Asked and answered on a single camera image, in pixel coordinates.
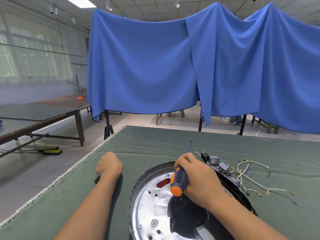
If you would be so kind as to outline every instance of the sheer curtain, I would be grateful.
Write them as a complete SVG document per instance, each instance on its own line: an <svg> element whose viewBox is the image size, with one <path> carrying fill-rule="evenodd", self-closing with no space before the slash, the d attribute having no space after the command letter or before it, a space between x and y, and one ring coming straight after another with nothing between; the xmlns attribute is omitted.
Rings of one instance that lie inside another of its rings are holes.
<svg viewBox="0 0 320 240"><path fill-rule="evenodd" d="M0 0L0 81L71 80L59 23Z"/></svg>

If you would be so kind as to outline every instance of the metal round housing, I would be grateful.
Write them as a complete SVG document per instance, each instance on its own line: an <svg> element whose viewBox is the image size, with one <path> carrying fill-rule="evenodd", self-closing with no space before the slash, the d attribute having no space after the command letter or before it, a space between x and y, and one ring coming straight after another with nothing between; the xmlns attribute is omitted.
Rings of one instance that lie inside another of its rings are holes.
<svg viewBox="0 0 320 240"><path fill-rule="evenodd" d="M234 239L211 213L191 202L184 194L181 197L171 194L169 183L174 173L174 163L170 161L148 169L135 183L128 207L132 238ZM226 193L257 215L241 190L228 177L217 170L215 172Z"/></svg>

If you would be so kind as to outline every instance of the blue cloth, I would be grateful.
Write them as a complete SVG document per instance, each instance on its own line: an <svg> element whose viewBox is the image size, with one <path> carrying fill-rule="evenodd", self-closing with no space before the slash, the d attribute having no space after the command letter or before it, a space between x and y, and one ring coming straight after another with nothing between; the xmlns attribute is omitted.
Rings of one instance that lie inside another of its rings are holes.
<svg viewBox="0 0 320 240"><path fill-rule="evenodd" d="M215 3L185 19L140 22L96 10L88 100L104 110L156 114L200 99L210 116L254 114L320 133L320 29L266 5L241 21Z"/></svg>

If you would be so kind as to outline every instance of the person's right arm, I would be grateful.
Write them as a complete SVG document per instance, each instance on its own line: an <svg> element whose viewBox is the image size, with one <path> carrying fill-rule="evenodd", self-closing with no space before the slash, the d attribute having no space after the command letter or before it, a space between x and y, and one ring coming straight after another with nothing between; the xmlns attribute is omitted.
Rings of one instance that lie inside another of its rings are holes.
<svg viewBox="0 0 320 240"><path fill-rule="evenodd" d="M210 211L235 240L287 240L226 194L214 170L198 161L192 153L180 156L174 169L178 166L181 166L188 176L188 185L184 191L186 196Z"/></svg>

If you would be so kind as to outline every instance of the person's left arm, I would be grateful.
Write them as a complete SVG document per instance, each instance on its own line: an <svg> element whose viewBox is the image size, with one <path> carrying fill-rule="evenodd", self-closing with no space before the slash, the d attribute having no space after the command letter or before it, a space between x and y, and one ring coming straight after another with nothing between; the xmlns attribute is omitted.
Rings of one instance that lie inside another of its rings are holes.
<svg viewBox="0 0 320 240"><path fill-rule="evenodd" d="M113 152L107 152L98 162L96 173L100 181L91 190L54 240L104 239L112 195L123 165Z"/></svg>

